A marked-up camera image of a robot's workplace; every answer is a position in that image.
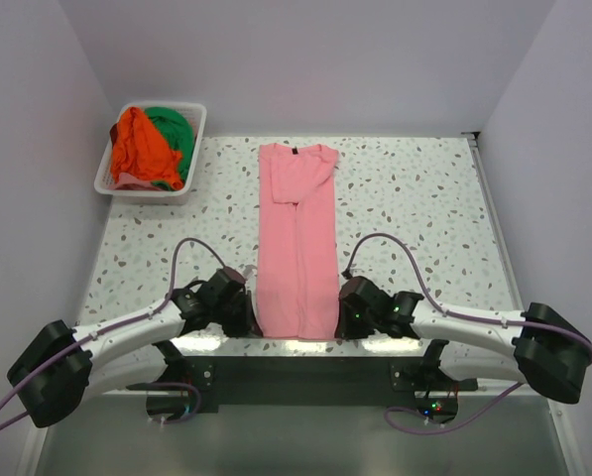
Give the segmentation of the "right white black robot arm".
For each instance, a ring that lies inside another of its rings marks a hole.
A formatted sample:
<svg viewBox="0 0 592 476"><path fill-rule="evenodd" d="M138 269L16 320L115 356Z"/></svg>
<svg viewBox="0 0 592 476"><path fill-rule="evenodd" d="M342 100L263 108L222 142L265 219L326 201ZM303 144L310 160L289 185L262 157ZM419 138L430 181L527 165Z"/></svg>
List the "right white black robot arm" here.
<svg viewBox="0 0 592 476"><path fill-rule="evenodd" d="M424 354L419 375L434 390L452 380L500 380L575 405L592 364L591 341L543 303L525 310L475 309L440 303L428 293L390 296L370 280L354 277L340 290L339 308L339 339L379 332L431 344L434 350Z"/></svg>

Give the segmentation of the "pink t shirt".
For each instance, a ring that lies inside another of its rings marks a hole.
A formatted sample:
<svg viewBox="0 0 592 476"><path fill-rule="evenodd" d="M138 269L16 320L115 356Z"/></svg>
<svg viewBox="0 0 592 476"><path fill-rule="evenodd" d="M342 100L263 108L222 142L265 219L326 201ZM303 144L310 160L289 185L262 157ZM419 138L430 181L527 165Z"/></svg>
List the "pink t shirt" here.
<svg viewBox="0 0 592 476"><path fill-rule="evenodd" d="M339 318L334 172L324 145L259 152L257 319L268 338L326 341Z"/></svg>

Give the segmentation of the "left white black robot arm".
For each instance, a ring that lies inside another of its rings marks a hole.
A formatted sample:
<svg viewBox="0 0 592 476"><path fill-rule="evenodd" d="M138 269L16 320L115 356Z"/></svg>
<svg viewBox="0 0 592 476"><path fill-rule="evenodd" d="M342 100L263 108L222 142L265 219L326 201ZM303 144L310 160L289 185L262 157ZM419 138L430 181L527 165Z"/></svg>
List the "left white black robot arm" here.
<svg viewBox="0 0 592 476"><path fill-rule="evenodd" d="M173 289L150 306L105 323L45 325L7 373L37 427L72 414L86 399L124 387L176 387L183 377L175 338L217 324L228 337L255 333L245 278L224 267Z"/></svg>

